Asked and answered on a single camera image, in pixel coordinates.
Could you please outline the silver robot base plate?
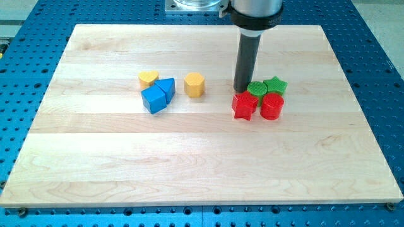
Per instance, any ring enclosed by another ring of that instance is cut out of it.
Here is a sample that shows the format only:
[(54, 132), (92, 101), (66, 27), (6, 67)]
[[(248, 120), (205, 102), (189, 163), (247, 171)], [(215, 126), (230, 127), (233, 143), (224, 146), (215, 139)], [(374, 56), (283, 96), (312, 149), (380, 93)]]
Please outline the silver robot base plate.
[(228, 0), (165, 0), (166, 13), (219, 12)]

